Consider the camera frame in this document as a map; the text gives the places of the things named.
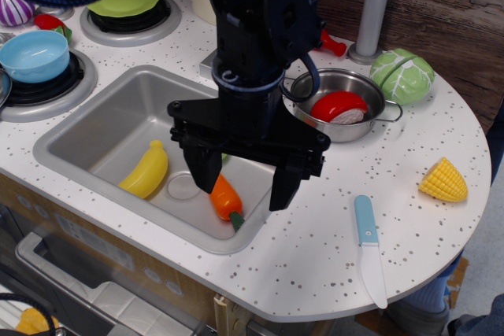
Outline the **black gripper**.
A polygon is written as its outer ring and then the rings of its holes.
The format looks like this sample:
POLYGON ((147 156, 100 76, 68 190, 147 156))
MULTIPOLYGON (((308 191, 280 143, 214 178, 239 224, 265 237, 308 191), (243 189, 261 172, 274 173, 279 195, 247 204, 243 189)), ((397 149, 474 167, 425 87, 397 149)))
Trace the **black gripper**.
POLYGON ((219 83, 215 98, 175 100, 172 139, 180 144, 195 184, 207 194, 221 173, 221 153, 276 167, 269 210, 286 209, 303 178, 319 176, 327 135, 293 116, 282 77, 254 89, 219 83))

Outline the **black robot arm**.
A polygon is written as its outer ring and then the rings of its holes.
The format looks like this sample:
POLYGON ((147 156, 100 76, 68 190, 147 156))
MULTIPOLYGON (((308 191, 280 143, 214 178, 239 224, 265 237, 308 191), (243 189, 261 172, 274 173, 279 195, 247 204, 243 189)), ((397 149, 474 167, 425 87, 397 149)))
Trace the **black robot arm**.
POLYGON ((300 182, 321 173, 329 138, 286 108, 284 77, 302 61, 319 87, 310 51, 323 20, 316 0, 210 0, 217 21, 211 64, 216 98, 169 103, 172 139, 180 144, 196 185, 210 192, 221 154, 272 165, 270 209, 289 206, 300 182))

